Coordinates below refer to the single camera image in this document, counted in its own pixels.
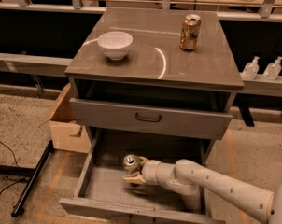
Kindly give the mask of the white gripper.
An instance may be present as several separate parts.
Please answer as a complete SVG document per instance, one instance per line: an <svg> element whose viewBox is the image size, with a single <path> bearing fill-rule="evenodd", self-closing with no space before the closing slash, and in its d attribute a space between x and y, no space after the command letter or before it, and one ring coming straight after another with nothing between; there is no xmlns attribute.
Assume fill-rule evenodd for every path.
<svg viewBox="0 0 282 224"><path fill-rule="evenodd" d="M123 180L127 183L143 185L146 182L149 185L158 185L157 172L158 167L161 164L159 161L149 160L146 157L138 156L138 166L142 168L142 174L136 173L131 175L126 175Z"/></svg>

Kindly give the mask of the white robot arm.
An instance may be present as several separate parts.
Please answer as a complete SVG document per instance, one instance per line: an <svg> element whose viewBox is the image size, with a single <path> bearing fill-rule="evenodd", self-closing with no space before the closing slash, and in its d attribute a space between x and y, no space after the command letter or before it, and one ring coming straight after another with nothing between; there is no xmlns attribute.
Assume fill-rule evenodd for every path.
<svg viewBox="0 0 282 224"><path fill-rule="evenodd" d="M161 186L194 203L203 187L242 210L261 224L282 224L282 184L274 192L226 176L189 160L174 164L129 154L123 159L126 182Z"/></svg>

